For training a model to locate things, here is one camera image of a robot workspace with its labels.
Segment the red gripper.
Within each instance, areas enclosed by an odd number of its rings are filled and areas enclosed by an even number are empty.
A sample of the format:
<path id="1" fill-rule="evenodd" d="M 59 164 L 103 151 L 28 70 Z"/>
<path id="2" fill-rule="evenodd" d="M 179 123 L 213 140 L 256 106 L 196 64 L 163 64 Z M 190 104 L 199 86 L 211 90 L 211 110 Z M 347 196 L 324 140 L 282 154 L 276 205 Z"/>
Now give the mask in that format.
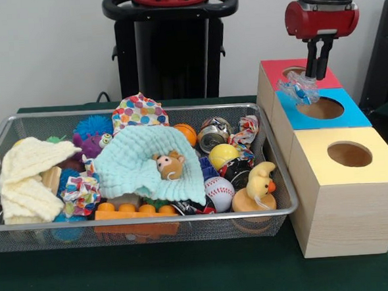
<path id="1" fill-rule="evenodd" d="M 347 37 L 354 32 L 359 21 L 359 8 L 355 3 L 347 5 L 321 5 L 292 1 L 286 7 L 285 27 L 290 36 L 310 40 L 316 36 L 333 35 Z M 317 58 L 317 40 L 307 41 L 307 64 L 305 76 L 326 77 L 329 53 L 334 40 L 323 40 Z"/>

